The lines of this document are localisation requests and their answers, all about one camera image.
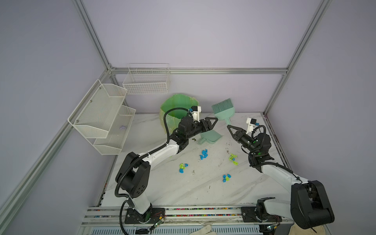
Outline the green plastic dustpan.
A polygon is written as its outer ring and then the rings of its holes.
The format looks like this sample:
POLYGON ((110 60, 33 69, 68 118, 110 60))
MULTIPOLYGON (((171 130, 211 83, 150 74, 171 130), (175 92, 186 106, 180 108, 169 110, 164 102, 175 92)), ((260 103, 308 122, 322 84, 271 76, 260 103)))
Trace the green plastic dustpan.
POLYGON ((215 130, 210 130, 210 131, 201 133, 200 137, 201 138, 198 141, 199 145, 202 145, 205 142, 207 142, 209 144, 215 144, 218 140, 220 140, 222 138, 222 135, 220 135, 215 130))

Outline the green hand brush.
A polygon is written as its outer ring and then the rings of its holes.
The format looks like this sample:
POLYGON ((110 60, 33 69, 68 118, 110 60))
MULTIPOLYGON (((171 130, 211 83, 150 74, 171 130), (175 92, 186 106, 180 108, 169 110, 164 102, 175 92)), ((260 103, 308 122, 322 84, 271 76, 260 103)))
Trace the green hand brush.
POLYGON ((226 99, 211 106, 213 114, 218 120, 224 120, 227 125, 231 125, 231 117, 235 114, 235 108, 231 99, 226 99))

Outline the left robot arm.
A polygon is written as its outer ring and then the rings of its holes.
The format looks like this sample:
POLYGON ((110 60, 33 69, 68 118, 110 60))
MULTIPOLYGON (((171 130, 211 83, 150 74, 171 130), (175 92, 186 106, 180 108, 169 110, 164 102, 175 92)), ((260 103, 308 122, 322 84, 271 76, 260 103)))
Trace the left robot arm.
POLYGON ((146 153, 130 152, 126 155, 116 176, 115 197, 125 198, 123 203, 129 205, 131 215, 138 222, 147 223, 152 218, 153 206, 145 194, 151 169, 164 159, 184 150, 190 138, 213 130, 217 122, 216 117, 196 120, 193 113, 187 111, 187 115, 180 119, 178 127, 169 132, 164 116, 166 142, 146 153))

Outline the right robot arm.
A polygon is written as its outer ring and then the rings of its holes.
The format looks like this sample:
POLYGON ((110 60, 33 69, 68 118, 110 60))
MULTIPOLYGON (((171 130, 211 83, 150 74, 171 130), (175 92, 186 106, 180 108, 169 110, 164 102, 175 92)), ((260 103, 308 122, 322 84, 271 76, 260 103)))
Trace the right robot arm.
POLYGON ((248 152, 251 168, 263 173, 289 194, 289 200, 265 197, 257 201, 255 217, 259 222, 271 217, 292 219, 302 229, 333 223, 334 212, 324 185, 298 176, 289 168, 274 162, 269 154, 271 138, 264 125, 257 126, 252 132, 233 125, 227 126, 232 138, 248 152))

